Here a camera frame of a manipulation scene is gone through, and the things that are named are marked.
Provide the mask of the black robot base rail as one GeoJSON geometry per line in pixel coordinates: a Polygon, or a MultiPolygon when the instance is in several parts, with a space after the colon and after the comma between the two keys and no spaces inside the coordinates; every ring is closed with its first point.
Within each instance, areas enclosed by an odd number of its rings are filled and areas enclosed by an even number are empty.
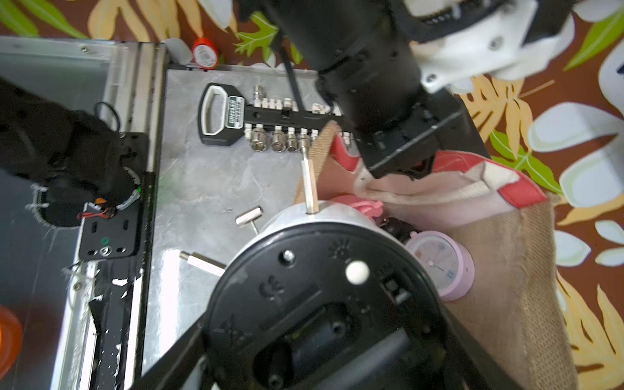
{"type": "Polygon", "coordinates": [[[151,179],[147,172],[149,136],[128,133],[121,138],[121,162],[136,175],[138,199],[111,219],[81,221],[79,260],[94,267],[93,296],[88,313],[94,321],[94,360],[88,389],[122,389],[126,384],[135,280],[146,253],[147,209],[151,179]]]}

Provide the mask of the lilac round alarm clock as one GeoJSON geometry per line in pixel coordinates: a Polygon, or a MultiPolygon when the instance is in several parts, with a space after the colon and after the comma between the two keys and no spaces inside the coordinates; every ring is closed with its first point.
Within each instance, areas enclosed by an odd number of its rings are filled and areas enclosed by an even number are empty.
{"type": "Polygon", "coordinates": [[[443,301],[456,301],[471,290],[475,263],[458,241],[442,232],[411,232],[405,247],[425,269],[443,301]]]}

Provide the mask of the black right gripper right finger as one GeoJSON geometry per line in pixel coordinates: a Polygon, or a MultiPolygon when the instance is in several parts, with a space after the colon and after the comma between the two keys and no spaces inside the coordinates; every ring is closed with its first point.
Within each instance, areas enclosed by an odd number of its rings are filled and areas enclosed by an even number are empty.
{"type": "Polygon", "coordinates": [[[445,320],[444,389],[523,389],[449,311],[445,320]]]}

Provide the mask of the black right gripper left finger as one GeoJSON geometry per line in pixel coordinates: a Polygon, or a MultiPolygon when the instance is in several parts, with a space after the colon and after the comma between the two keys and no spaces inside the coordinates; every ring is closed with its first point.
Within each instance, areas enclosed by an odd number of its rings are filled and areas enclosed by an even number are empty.
{"type": "Polygon", "coordinates": [[[206,354],[204,324],[205,319],[201,316],[130,389],[182,389],[206,354]]]}

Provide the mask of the white round alarm clock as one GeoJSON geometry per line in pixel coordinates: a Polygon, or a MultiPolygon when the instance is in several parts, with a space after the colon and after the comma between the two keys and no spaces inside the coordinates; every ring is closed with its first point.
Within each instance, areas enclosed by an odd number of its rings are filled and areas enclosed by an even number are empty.
{"type": "Polygon", "coordinates": [[[344,204],[279,213],[225,268],[185,364],[203,389],[444,389],[437,292],[396,238],[344,204]]]}

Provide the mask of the black twin bell alarm clock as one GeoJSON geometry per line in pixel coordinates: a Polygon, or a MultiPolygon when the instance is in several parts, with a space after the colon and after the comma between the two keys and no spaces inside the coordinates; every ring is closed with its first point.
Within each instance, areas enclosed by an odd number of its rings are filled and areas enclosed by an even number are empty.
{"type": "Polygon", "coordinates": [[[408,242],[413,234],[418,234],[419,230],[406,221],[395,217],[388,217],[379,223],[379,228],[396,238],[402,244],[408,242]]]}

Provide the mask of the pink twin bell alarm clock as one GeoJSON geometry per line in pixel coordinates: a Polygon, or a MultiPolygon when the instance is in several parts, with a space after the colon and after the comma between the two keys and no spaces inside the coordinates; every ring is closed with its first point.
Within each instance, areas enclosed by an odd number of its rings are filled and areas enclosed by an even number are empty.
{"type": "Polygon", "coordinates": [[[331,201],[349,206],[373,221],[376,221],[384,214],[382,201],[367,200],[354,195],[341,195],[333,198],[331,201]]]}

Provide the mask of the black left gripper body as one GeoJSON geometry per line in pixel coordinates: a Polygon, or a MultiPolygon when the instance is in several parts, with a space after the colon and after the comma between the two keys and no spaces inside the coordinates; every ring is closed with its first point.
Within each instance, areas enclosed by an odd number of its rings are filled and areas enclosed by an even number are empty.
{"type": "Polygon", "coordinates": [[[421,179],[438,151],[487,158],[461,99],[427,92],[407,40],[382,1],[240,1],[242,20],[256,11],[276,25],[311,68],[316,89],[350,123],[359,154],[380,179],[421,179]]]}

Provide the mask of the burlap red Christmas canvas bag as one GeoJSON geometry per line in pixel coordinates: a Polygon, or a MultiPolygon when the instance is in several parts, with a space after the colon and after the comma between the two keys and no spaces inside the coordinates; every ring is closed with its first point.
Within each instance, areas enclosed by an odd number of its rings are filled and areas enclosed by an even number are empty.
{"type": "Polygon", "coordinates": [[[442,232],[475,264],[470,291],[449,311],[525,389],[576,389],[557,301],[553,198],[526,175],[461,151],[440,151],[430,175],[375,179],[328,123],[310,149],[319,198],[353,195],[388,217],[442,232]]]}

